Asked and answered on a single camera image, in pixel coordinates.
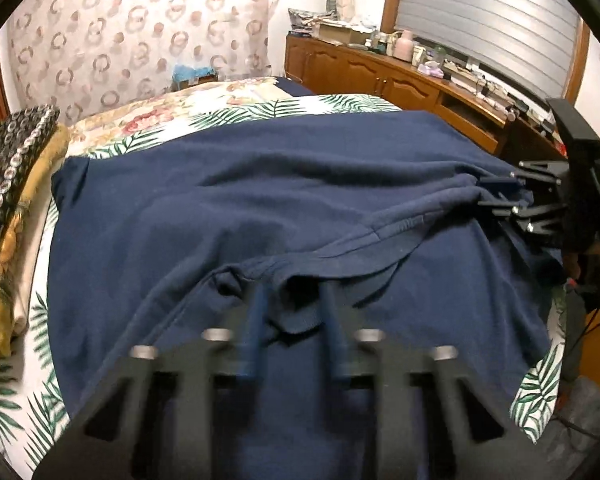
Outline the navy blue t-shirt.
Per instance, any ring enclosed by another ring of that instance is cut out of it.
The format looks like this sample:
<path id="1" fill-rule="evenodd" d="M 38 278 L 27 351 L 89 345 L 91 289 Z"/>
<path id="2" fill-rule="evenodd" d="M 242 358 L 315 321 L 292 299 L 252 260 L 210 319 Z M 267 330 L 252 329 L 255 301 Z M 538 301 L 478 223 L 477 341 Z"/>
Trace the navy blue t-shirt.
<path id="1" fill-rule="evenodd" d="M 251 424 L 220 437 L 233 479 L 356 479 L 361 393 L 330 426 L 318 290 L 337 285 L 405 347 L 449 344 L 510 402 L 550 350 L 553 257 L 481 208 L 522 200 L 512 170 L 425 112 L 227 125 L 54 174 L 48 327 L 69 414 L 138 344 L 197 339 L 270 288 Z"/>

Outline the grey window blind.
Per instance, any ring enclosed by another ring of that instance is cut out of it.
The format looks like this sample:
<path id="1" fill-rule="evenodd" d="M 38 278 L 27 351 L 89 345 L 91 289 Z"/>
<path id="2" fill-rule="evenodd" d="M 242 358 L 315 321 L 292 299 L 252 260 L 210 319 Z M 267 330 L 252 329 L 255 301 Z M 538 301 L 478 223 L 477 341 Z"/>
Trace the grey window blind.
<path id="1" fill-rule="evenodd" d="M 567 0 L 399 0 L 396 26 L 474 58 L 541 99 L 564 91 L 580 15 Z"/>

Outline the navy blue blanket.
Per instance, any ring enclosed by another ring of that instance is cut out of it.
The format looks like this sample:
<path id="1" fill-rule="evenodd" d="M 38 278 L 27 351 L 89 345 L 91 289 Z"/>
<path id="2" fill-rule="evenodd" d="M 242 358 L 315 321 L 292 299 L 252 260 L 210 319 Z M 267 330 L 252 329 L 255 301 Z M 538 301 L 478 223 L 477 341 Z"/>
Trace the navy blue blanket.
<path id="1" fill-rule="evenodd" d="M 294 98 L 298 98 L 299 96 L 313 96 L 311 90 L 303 87 L 302 84 L 298 84 L 298 82 L 285 77 L 275 77 L 275 85 L 277 88 Z"/>

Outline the pink bottle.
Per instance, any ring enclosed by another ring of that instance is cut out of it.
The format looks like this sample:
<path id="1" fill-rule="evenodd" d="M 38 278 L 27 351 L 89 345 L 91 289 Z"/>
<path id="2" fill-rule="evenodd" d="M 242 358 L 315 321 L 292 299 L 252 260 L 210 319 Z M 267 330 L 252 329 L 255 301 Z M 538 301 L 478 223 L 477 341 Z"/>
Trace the pink bottle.
<path id="1" fill-rule="evenodd" d="M 396 37 L 393 47 L 393 57 L 400 61 L 411 63 L 413 58 L 414 40 L 410 30 L 402 30 Z"/>

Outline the purple small object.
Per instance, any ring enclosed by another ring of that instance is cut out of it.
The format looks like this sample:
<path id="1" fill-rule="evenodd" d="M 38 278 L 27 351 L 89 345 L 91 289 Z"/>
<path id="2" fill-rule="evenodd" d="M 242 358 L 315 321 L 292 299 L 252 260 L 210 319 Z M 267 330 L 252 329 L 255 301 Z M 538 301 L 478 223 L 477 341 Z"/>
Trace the purple small object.
<path id="1" fill-rule="evenodd" d="M 439 64 L 434 61 L 420 64 L 417 67 L 417 71 L 419 73 L 424 74 L 429 77 L 434 77 L 434 78 L 438 78 L 438 79 L 444 78 L 444 71 L 439 66 Z"/>

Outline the floral bedspread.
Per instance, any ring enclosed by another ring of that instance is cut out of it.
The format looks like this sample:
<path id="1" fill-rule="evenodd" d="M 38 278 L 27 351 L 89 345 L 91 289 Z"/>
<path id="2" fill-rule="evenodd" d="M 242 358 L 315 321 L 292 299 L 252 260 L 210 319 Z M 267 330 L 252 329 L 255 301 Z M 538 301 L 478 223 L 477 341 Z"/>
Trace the floral bedspread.
<path id="1" fill-rule="evenodd" d="M 70 145 L 88 150 L 177 119 L 228 106 L 290 98 L 288 93 L 276 87 L 275 77 L 207 82 L 82 119 L 69 128 Z"/>

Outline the light blue cloth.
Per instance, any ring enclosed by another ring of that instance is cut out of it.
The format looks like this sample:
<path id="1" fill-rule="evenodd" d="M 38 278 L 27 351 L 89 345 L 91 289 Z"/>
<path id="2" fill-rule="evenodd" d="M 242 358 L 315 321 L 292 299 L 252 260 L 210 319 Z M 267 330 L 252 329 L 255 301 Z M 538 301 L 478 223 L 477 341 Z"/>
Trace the light blue cloth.
<path id="1" fill-rule="evenodd" d="M 181 90 L 217 79 L 218 73 L 212 67 L 193 68 L 178 64 L 174 66 L 172 72 L 172 87 Z"/>

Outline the yellow folded cloth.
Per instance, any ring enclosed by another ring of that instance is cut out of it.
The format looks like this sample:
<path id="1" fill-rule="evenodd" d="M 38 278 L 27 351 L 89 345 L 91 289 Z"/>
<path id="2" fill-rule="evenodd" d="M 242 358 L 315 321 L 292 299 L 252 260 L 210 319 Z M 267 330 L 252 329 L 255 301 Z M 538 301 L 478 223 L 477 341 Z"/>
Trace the yellow folded cloth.
<path id="1" fill-rule="evenodd" d="M 12 338 L 27 326 L 35 261 L 50 206 L 50 178 L 69 141 L 68 128 L 57 125 L 16 193 L 15 211 L 0 240 L 0 358 L 12 354 Z"/>

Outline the wooden sideboard cabinet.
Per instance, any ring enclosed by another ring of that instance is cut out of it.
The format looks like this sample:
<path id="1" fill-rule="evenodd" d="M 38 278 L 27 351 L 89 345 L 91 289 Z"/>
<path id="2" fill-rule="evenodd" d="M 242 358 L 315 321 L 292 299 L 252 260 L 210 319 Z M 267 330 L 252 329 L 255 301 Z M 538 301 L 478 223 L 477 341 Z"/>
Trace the wooden sideboard cabinet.
<path id="1" fill-rule="evenodd" d="M 419 73 L 395 58 L 289 34 L 285 75 L 317 94 L 364 93 L 401 110 L 426 110 L 488 153 L 521 160 L 561 160 L 553 138 L 519 117 L 501 112 L 457 84 Z"/>

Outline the floral patterned wall curtain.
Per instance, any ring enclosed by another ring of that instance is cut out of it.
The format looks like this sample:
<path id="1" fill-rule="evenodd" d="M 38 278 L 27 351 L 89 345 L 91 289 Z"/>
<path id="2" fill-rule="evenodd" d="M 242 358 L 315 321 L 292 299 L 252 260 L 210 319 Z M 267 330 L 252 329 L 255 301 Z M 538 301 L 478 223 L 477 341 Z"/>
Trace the floral patterned wall curtain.
<path id="1" fill-rule="evenodd" d="M 21 107 L 68 125 L 166 93 L 178 66 L 223 79 L 267 75 L 278 0 L 23 0 L 5 48 Z"/>

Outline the cardboard box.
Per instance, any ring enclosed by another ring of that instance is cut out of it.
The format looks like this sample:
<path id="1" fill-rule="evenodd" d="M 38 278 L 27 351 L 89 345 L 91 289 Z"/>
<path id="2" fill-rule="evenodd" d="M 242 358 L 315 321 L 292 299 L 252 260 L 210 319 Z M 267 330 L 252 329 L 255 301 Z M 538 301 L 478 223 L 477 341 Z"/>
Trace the cardboard box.
<path id="1" fill-rule="evenodd" d="M 321 23 L 317 27 L 317 37 L 323 41 L 333 44 L 362 44 L 365 46 L 367 40 L 373 35 L 373 29 L 352 28 L 332 23 Z"/>

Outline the black patterned folded cloth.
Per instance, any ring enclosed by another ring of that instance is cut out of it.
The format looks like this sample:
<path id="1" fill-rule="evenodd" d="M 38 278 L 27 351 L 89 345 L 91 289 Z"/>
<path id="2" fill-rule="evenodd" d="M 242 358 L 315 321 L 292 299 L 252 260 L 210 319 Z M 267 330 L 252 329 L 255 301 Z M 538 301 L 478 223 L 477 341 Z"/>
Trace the black patterned folded cloth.
<path id="1" fill-rule="evenodd" d="M 20 110 L 0 122 L 0 241 L 27 176 L 54 134 L 58 117 L 58 108 L 47 104 Z"/>

